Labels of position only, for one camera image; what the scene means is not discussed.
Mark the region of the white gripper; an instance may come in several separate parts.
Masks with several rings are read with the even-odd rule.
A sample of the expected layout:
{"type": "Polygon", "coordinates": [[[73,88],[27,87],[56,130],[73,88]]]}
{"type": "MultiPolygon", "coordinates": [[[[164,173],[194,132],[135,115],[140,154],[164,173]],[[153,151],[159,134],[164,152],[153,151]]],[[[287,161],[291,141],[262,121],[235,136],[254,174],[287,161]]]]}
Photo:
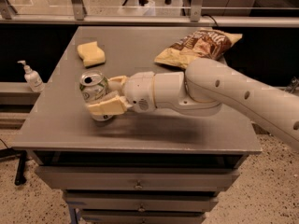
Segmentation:
{"type": "Polygon", "coordinates": [[[108,80],[108,88],[112,92],[102,99],[87,103],[86,107],[94,115],[122,115],[130,107],[137,113],[154,111],[154,76],[153,72],[142,72],[131,77],[111,77],[108,80]]]}

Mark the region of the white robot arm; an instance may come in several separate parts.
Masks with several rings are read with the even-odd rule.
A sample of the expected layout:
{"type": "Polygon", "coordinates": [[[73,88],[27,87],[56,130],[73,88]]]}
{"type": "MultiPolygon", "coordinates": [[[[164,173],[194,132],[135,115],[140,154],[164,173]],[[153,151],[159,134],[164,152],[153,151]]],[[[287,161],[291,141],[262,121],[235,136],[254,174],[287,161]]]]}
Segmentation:
{"type": "Polygon", "coordinates": [[[121,115],[169,108],[210,116],[221,105],[239,111],[293,149],[299,148],[299,97],[246,77],[230,66],[199,58],[185,71],[113,77],[102,99],[87,103],[93,115],[121,115]]]}

